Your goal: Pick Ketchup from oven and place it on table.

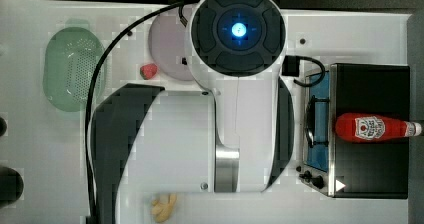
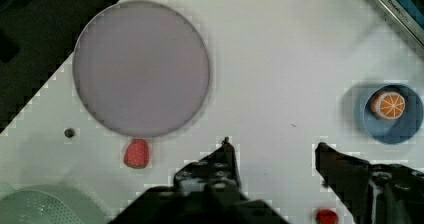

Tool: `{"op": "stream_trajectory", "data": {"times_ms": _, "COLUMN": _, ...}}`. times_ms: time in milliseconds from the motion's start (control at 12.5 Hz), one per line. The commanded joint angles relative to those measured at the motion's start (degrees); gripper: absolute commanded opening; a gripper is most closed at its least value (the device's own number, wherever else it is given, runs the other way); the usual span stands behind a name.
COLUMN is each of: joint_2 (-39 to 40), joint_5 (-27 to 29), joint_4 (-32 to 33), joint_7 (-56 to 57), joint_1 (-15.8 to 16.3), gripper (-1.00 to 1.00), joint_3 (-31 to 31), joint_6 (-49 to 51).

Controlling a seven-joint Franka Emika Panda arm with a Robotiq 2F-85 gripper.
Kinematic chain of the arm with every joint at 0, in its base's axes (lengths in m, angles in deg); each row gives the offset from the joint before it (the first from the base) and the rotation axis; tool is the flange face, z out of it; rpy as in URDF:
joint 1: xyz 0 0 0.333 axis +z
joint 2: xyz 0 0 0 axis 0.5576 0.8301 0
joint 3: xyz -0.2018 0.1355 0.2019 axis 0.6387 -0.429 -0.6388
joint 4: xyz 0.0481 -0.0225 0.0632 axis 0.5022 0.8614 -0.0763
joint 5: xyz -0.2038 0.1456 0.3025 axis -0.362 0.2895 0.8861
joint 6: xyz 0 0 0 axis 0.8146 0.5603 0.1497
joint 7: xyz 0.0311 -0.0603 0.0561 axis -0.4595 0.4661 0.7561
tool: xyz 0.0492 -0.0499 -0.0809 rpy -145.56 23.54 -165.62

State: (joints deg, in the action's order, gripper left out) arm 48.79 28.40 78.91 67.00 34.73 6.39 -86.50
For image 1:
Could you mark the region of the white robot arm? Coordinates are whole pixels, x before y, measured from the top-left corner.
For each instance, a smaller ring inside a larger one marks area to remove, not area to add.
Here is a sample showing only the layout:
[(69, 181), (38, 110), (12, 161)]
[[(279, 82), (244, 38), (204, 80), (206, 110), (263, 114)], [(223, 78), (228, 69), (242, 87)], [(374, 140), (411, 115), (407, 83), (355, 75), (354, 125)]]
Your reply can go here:
[(186, 25), (189, 90), (126, 84), (94, 112), (92, 224), (143, 224), (158, 195), (262, 193), (293, 145), (286, 24), (272, 0), (201, 0)]

